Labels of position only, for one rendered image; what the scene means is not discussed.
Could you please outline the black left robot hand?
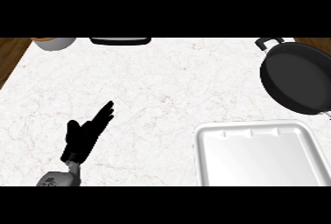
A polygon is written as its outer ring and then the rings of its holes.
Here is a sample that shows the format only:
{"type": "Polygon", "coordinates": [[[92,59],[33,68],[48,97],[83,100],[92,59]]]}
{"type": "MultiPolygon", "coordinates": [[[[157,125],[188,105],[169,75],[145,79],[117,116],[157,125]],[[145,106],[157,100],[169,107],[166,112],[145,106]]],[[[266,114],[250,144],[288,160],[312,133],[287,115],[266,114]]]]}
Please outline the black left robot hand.
{"type": "Polygon", "coordinates": [[[99,140],[110,121],[114,118],[114,102],[110,101],[99,110],[96,116],[83,125],[76,120],[67,123],[67,147],[61,156],[61,161],[73,161],[80,165],[86,162],[89,154],[93,150],[95,144],[99,140]]]}

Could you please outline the white rectangular tray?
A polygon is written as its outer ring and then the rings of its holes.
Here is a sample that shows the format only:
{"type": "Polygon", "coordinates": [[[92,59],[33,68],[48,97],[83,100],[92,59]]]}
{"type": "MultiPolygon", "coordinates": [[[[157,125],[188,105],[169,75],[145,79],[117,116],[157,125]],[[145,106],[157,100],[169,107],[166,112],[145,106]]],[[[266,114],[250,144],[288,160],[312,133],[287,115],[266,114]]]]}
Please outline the white rectangular tray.
{"type": "Polygon", "coordinates": [[[297,120],[212,122],[194,131],[201,186],[331,186],[331,167],[297,120]]]}

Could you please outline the black pot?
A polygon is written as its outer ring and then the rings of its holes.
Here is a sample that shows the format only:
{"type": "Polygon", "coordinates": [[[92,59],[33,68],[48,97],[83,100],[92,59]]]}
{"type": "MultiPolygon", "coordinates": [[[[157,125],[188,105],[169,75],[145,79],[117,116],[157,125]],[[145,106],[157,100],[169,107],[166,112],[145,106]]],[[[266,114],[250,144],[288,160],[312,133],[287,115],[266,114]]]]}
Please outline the black pot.
{"type": "Polygon", "coordinates": [[[331,119],[331,55],[283,38],[254,43],[265,52],[260,79],[274,100],[299,114],[327,114],[331,119]]]}

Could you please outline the grey bowl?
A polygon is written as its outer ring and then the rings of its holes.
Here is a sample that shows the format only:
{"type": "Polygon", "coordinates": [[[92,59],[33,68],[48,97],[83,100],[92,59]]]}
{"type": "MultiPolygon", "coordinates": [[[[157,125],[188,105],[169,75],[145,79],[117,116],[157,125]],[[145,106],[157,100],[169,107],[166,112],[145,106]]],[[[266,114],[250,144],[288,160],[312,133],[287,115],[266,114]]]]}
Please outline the grey bowl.
{"type": "Polygon", "coordinates": [[[46,51],[59,51],[65,49],[76,40],[76,38],[33,38],[37,46],[46,51]]]}

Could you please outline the black flat appliance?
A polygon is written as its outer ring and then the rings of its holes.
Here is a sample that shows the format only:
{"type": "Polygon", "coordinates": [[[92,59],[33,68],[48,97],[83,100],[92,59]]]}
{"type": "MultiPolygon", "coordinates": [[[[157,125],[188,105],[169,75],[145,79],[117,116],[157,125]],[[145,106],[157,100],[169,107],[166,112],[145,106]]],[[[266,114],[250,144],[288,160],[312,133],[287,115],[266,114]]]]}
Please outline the black flat appliance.
{"type": "Polygon", "coordinates": [[[90,38],[96,45],[105,46],[139,46],[151,42],[151,38],[90,38]]]}

